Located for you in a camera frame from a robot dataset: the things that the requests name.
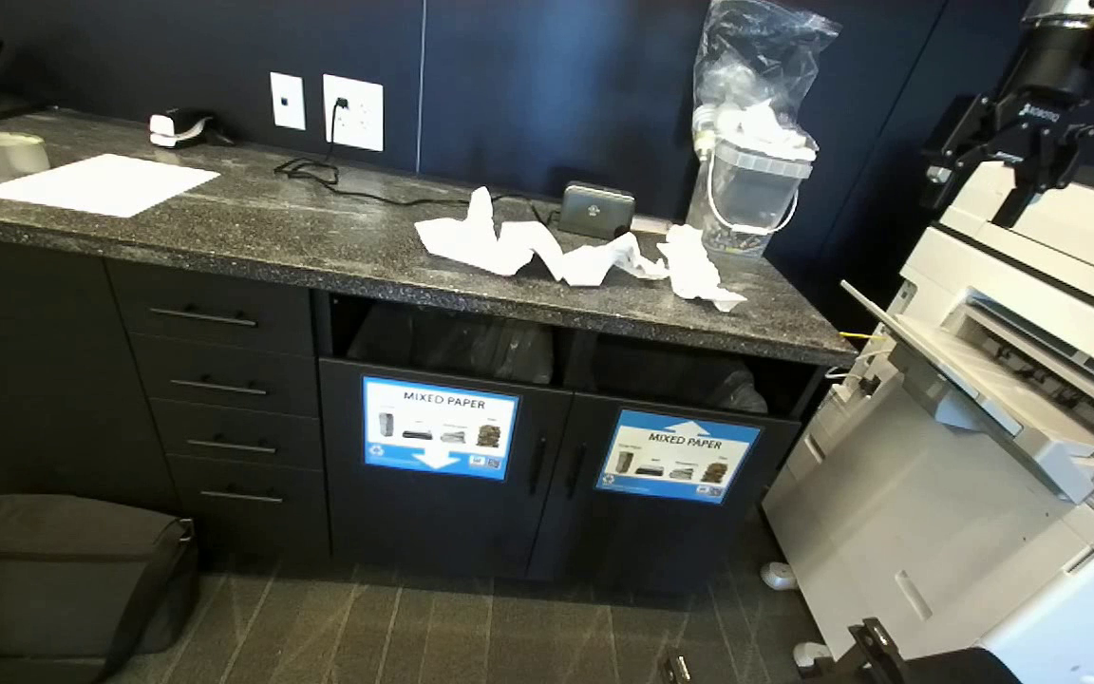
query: copier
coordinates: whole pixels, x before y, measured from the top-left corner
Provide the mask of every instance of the copier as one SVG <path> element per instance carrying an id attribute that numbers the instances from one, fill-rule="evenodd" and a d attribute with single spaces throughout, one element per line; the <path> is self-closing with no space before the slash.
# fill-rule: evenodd
<path id="1" fill-rule="evenodd" d="M 898 654 L 987 649 L 1094 684 L 1094 188 L 993 225 L 984 163 L 765 500 L 834 658 L 877 619 Z"/>

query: paper sheet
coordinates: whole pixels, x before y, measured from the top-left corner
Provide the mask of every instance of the paper sheet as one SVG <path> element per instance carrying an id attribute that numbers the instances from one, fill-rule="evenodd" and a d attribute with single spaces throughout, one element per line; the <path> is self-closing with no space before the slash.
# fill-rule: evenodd
<path id="1" fill-rule="evenodd" d="M 216 172 L 201 169 L 173 169 L 128 156 L 92 156 L 82 163 L 0 184 L 0 201 L 54 206 L 128 220 L 213 178 Z"/>
<path id="2" fill-rule="evenodd" d="M 545 260 L 550 278 L 563 286 L 606 286 L 612 269 L 622 269 L 641 282 L 667 282 L 683 299 L 710 299 L 717 311 L 735 311 L 746 298 L 721 288 L 717 267 L 705 250 L 701 227 L 670 227 L 663 255 L 646 260 L 636 235 L 621 235 L 612 245 L 593 245 L 577 250 L 563 250 L 558 240 L 539 220 L 511 220 L 496 225 L 496 201 L 480 188 L 473 194 L 467 217 L 436 217 L 417 220 L 421 246 L 436 260 L 464 263 L 497 278 L 515 278 L 531 260 Z"/>

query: cabinet drawer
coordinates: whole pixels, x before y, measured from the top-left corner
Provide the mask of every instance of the cabinet drawer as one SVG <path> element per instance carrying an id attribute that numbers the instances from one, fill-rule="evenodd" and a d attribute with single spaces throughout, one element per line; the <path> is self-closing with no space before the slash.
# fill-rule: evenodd
<path id="1" fill-rule="evenodd" d="M 201 539 L 216 553 L 327 558 L 321 476 L 180 462 L 175 488 Z"/>
<path id="2" fill-rule="evenodd" d="M 193 405 L 155 405 L 155 417 L 169 455 L 180 462 L 234 462 L 322 472 L 321 421 L 311 417 L 216 412 Z"/>
<path id="3" fill-rule="evenodd" d="M 111 267 L 111 275 L 135 339 L 311 356 L 311 298 L 304 288 L 149 267 Z"/>
<path id="4" fill-rule="evenodd" d="M 144 387 L 155 401 L 316 413 L 316 365 L 213 348 L 136 348 Z"/>

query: electrical outlet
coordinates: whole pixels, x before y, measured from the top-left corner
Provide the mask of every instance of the electrical outlet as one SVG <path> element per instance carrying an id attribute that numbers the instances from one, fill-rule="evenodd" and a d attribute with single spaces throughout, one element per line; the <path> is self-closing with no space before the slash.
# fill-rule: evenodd
<path id="1" fill-rule="evenodd" d="M 385 151 L 385 88 L 368 82 L 322 77 L 322 132 L 331 146 Z"/>
<path id="2" fill-rule="evenodd" d="M 270 96 L 275 96 L 275 126 L 279 131 L 307 131 L 307 88 L 304 88 L 304 77 L 270 73 Z"/>

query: granite countertop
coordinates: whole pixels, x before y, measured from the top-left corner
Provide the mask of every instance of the granite countertop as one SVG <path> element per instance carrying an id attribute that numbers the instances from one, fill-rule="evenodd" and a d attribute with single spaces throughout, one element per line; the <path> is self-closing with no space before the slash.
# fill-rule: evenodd
<path id="1" fill-rule="evenodd" d="M 413 220 L 421 217 L 464 215 L 467 192 L 461 188 L 375 172 L 342 172 L 339 178 L 339 188 L 382 197 L 461 201 L 455 210 L 412 210 L 374 197 L 336 197 L 316 184 L 280 178 L 275 174 L 285 160 L 279 151 L 228 146 L 159 151 L 144 142 L 144 126 L 60 111 L 0 123 L 0 184 L 99 151 L 208 169 L 221 172 L 221 178 L 135 220 L 0 201 L 0 245 L 488 311 L 697 349 L 810 365 L 850 363 L 850 348 L 836 327 L 765 260 L 716 255 L 725 286 L 749 298 L 735 316 L 675 299 L 670 286 L 639 286 L 622 275 L 599 288 L 565 288 L 545 275 L 506 282 L 431 260 L 413 235 Z"/>

